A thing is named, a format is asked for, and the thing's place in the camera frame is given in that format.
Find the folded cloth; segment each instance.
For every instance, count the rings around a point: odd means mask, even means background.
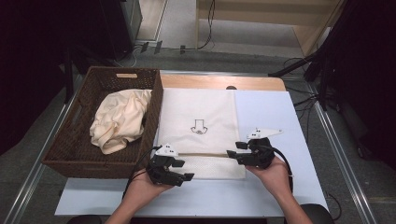
[[[234,92],[164,89],[158,144],[171,144],[185,161],[178,173],[194,178],[245,177],[245,167],[227,158],[239,141]]]
[[[151,90],[126,90],[109,94],[96,111],[90,128],[91,143],[110,154],[126,148],[143,133],[142,120]]]

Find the hand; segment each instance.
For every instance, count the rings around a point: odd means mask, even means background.
[[[106,223],[129,223],[134,213],[146,206],[162,192],[171,189],[169,185],[154,185],[146,170],[134,173],[134,180],[129,185],[120,206]]]
[[[278,197],[280,194],[291,194],[289,185],[289,174],[286,163],[280,158],[274,157],[271,165],[266,169],[246,166],[247,170],[256,175],[264,184],[265,188],[274,197]]]

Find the table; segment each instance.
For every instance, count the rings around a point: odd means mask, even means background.
[[[162,72],[165,88],[214,88],[235,86],[237,114],[241,135],[254,125],[267,128],[280,127],[285,132],[271,137],[273,146],[281,149],[290,160],[294,175],[294,195],[299,203],[318,203],[327,207],[315,168],[304,142],[300,124],[295,116],[289,94],[283,81],[275,77],[209,76],[196,73]],[[270,105],[264,116],[261,109],[251,110],[250,105]],[[56,210],[56,216],[84,214],[110,215],[120,203],[126,179],[100,180],[69,178]],[[141,209],[137,217],[282,217],[283,214],[272,195],[260,180],[247,172],[242,180],[193,180],[181,188],[166,191]]]
[[[196,44],[199,20],[207,20],[211,2],[196,0]],[[306,56],[314,51],[327,27],[337,20],[343,2],[344,0],[216,0],[214,20],[293,25]]]

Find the person's left hand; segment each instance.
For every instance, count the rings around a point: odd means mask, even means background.
[[[129,223],[135,212],[146,206],[162,192],[173,187],[165,184],[153,184],[145,169],[134,173],[134,176],[135,178],[129,185],[120,206],[107,223]]]

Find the gray carpet floor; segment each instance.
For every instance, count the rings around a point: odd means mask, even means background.
[[[187,51],[180,54],[177,50],[162,49],[154,54],[149,48],[144,53],[135,52],[118,62],[122,66],[152,67],[162,70],[211,71],[250,73],[262,76],[280,70],[287,58],[260,55],[214,53],[206,51]],[[290,88],[294,103],[306,99],[309,94],[292,89],[307,91],[303,80],[303,69],[294,75],[283,77]],[[0,156],[0,220],[6,219],[8,211],[17,198],[21,184],[28,176],[39,151],[44,145],[50,130],[64,106],[64,90],[56,96],[48,108],[32,125],[25,137],[11,150]],[[396,176],[382,161],[366,161],[359,157],[356,144],[343,118],[334,110],[327,112],[335,128],[354,172],[370,202],[378,223],[394,223],[396,220]],[[341,216],[335,223],[362,223],[361,216],[350,194],[346,181],[340,171],[337,160],[331,150],[318,113],[312,109],[306,111],[300,119],[302,130],[307,139],[318,179],[333,217]],[[70,217],[56,217],[54,211],[64,188],[66,178],[50,168],[45,168],[34,194],[25,208],[22,208],[20,223],[66,223]],[[283,223],[281,218],[268,220],[268,223]]]

